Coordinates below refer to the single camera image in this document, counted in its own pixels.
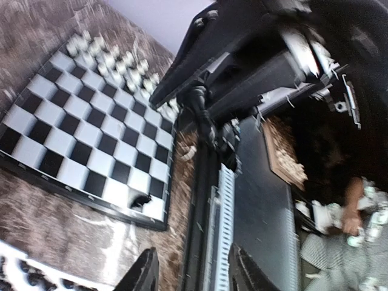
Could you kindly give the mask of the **black chess piece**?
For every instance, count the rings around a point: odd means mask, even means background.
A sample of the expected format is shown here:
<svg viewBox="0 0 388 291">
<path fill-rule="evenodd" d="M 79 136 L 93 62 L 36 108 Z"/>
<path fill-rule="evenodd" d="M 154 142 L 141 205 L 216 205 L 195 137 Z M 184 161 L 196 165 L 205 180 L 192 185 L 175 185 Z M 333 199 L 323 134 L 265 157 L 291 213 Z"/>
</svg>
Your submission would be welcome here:
<svg viewBox="0 0 388 291">
<path fill-rule="evenodd" d="M 152 200 L 150 195 L 137 195 L 129 203 L 130 209 L 140 209 L 144 204 L 149 203 Z"/>
</svg>

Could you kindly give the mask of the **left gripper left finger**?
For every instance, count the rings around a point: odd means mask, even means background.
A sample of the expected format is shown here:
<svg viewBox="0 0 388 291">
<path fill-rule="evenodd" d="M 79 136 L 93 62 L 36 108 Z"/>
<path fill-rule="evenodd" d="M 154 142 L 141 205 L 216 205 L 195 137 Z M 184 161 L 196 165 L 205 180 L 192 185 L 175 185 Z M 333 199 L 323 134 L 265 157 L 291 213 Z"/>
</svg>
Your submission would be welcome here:
<svg viewBox="0 0 388 291">
<path fill-rule="evenodd" d="M 158 290 L 159 260 L 155 247 L 145 249 L 129 271 L 113 289 L 114 291 Z"/>
</svg>

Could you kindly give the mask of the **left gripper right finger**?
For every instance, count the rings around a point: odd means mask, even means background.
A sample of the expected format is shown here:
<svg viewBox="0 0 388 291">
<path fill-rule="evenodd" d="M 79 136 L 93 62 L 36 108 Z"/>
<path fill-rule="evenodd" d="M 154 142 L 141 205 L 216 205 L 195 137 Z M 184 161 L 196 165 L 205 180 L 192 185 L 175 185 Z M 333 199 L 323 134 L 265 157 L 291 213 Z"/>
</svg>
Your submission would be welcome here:
<svg viewBox="0 0 388 291">
<path fill-rule="evenodd" d="M 230 246 L 228 263 L 229 290 L 279 291 L 252 257 L 235 243 Z"/>
</svg>

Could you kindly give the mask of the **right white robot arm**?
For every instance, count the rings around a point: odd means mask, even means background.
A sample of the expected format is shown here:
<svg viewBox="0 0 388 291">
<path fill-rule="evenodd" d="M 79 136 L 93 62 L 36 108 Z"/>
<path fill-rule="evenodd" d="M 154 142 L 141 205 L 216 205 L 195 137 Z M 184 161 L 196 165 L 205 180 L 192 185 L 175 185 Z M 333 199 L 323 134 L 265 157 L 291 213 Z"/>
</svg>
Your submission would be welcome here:
<svg viewBox="0 0 388 291">
<path fill-rule="evenodd" d="M 330 85 L 362 133 L 358 157 L 387 162 L 386 1 L 215 1 L 192 19 L 149 102 L 174 99 L 220 151 L 231 119 L 269 116 Z"/>
</svg>

